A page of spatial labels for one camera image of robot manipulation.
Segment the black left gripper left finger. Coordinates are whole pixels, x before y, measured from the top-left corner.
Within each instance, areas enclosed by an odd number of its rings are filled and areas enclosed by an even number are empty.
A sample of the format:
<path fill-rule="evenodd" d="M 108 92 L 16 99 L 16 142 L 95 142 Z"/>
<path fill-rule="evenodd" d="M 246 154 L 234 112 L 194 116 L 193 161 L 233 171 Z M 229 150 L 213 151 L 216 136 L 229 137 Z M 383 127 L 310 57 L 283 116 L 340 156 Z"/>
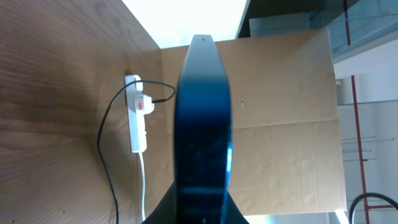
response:
<path fill-rule="evenodd" d="M 171 184 L 155 210 L 142 224 L 176 224 L 176 187 Z"/>

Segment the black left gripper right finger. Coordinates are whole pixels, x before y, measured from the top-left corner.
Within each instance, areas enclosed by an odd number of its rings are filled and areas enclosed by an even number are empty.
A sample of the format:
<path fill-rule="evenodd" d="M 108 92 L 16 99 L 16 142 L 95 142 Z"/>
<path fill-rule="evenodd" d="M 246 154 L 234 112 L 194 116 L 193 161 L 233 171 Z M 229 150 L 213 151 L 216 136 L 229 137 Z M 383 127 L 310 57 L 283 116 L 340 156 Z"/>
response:
<path fill-rule="evenodd" d="M 225 224 L 249 224 L 239 211 L 229 192 L 226 193 L 226 217 Z"/>

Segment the blue smartphone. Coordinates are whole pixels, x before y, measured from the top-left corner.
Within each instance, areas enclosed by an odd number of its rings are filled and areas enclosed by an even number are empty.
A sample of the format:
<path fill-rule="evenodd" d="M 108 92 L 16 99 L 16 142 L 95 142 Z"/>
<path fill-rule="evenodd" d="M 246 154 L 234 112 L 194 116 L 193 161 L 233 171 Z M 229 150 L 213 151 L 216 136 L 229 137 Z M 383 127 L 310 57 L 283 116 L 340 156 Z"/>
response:
<path fill-rule="evenodd" d="M 194 35 L 174 109 L 177 223 L 224 223 L 231 170 L 228 76 L 210 35 Z"/>

